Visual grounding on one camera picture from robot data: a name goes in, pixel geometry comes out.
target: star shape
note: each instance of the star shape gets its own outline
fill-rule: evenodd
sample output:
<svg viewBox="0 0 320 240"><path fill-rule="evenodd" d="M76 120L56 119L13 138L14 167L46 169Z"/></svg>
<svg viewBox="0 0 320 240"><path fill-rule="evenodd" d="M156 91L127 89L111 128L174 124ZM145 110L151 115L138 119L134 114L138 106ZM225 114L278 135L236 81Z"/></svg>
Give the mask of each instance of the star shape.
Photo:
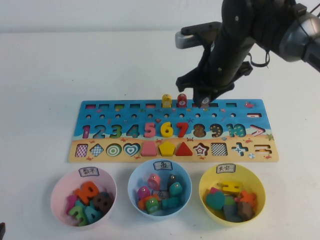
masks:
<svg viewBox="0 0 320 240"><path fill-rule="evenodd" d="M193 149L195 150L195 154L197 156L207 156L209 147L199 143L198 146L194 146Z"/></svg>

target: pink number 5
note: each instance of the pink number 5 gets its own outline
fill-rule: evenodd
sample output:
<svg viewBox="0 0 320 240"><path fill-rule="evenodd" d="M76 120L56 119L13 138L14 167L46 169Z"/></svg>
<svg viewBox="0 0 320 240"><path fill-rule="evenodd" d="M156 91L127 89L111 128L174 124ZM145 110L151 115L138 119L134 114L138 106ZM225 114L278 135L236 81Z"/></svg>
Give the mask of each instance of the pink number 5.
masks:
<svg viewBox="0 0 320 240"><path fill-rule="evenodd" d="M144 127L144 137L152 138L156 135L155 123L147 122Z"/></svg>

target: number 7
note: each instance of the number 7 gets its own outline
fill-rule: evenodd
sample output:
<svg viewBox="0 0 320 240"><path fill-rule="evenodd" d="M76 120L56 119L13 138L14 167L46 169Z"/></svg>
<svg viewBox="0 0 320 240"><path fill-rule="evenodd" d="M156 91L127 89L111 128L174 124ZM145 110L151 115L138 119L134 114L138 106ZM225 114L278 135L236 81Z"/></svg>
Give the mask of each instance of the number 7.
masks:
<svg viewBox="0 0 320 240"><path fill-rule="evenodd" d="M178 122L176 124L176 127L178 129L181 129L180 132L179 132L178 137L179 138L183 138L183 136L186 134L186 132L187 132L187 130L189 128L189 123L187 123L187 122Z"/></svg>

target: triangle shape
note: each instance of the triangle shape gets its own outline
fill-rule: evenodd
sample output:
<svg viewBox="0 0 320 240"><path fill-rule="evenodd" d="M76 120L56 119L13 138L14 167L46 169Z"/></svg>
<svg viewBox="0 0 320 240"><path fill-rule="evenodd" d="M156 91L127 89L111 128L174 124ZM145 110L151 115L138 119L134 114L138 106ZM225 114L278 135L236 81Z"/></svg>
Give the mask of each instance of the triangle shape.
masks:
<svg viewBox="0 0 320 240"><path fill-rule="evenodd" d="M192 156L193 153L190 150L190 148L187 146L187 144L183 141L176 151L176 156Z"/></svg>

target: robotic arm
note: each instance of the robotic arm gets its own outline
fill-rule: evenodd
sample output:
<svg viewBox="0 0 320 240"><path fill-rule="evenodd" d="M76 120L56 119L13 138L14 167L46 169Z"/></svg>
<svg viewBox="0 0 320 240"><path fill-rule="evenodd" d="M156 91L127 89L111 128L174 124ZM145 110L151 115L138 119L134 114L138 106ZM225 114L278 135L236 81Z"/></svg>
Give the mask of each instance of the robotic arm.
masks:
<svg viewBox="0 0 320 240"><path fill-rule="evenodd" d="M200 107L234 89L234 82L256 67L244 61L258 44L287 62L303 60L320 72L320 19L295 0L224 0L222 23L184 27L175 35L179 49L202 45L198 66L178 77L182 92L193 88L193 101Z"/></svg>

